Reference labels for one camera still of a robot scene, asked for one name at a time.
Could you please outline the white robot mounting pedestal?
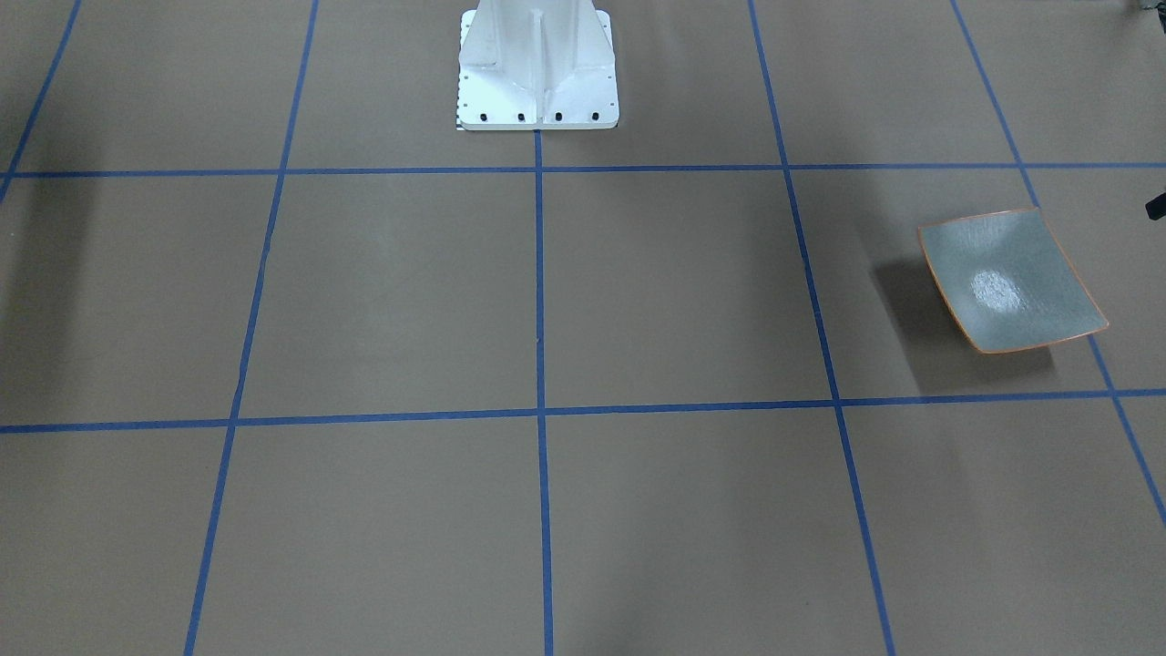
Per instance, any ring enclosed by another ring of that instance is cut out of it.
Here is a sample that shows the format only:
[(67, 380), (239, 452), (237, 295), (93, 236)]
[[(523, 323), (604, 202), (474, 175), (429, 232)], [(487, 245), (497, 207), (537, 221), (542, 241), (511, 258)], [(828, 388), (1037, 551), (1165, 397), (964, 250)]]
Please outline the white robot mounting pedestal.
[(461, 15), (459, 29), (456, 128), (619, 124), (612, 20), (591, 1), (480, 1)]

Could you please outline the blue square ceramic plate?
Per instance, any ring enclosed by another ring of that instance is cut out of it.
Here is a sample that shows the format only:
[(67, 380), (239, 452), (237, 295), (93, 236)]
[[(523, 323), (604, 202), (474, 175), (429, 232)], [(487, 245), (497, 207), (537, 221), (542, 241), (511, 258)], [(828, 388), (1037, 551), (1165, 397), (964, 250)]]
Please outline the blue square ceramic plate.
[(1012, 354), (1102, 333), (1110, 320), (1040, 209), (916, 228), (922, 256), (958, 331), (981, 354)]

